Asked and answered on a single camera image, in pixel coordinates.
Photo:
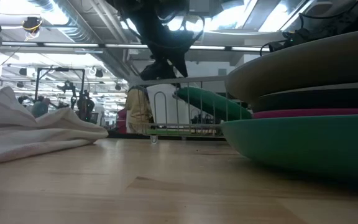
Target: pink plate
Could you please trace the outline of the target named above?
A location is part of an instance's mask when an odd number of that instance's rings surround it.
[[[254,113],[254,119],[356,114],[358,114],[358,109],[295,109],[258,112]]]

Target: red object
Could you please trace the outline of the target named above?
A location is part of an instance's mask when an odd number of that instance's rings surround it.
[[[299,116],[357,115],[358,109],[295,109],[254,113],[254,119],[291,118]]]
[[[127,110],[123,109],[118,111],[117,114],[117,132],[120,134],[127,133]]]

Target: stack of plates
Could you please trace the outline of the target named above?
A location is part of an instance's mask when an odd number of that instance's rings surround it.
[[[258,118],[223,124],[242,155],[358,180],[358,32],[248,62],[229,75],[227,89]]]

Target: wire rack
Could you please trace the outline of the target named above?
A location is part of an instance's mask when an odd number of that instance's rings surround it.
[[[181,136],[181,137],[204,137],[204,138],[223,138],[221,123],[229,119],[228,102],[229,93],[225,85],[226,77],[204,77],[204,78],[178,78],[169,80],[155,80],[138,83],[137,86],[149,86],[143,88],[143,93],[148,94],[147,100],[138,91],[140,103],[149,103],[153,114],[152,122],[136,120],[137,133],[150,136],[153,143],[157,142],[158,136]],[[171,91],[159,91],[161,84],[170,86]],[[187,87],[187,99],[182,99],[176,94],[180,88]],[[223,96],[226,97],[226,119],[218,118],[215,114],[215,101],[209,101],[213,105],[210,113],[205,112],[203,108],[203,94],[200,94],[200,103],[195,107],[188,102],[190,100],[190,88],[200,88],[203,90],[215,91],[217,88],[223,90]]]

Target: tan cloth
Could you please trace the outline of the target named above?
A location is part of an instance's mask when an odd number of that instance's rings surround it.
[[[129,128],[133,133],[145,133],[148,129],[150,118],[152,117],[152,110],[150,103],[143,91],[133,88],[129,91],[125,109],[131,111],[128,123]]]

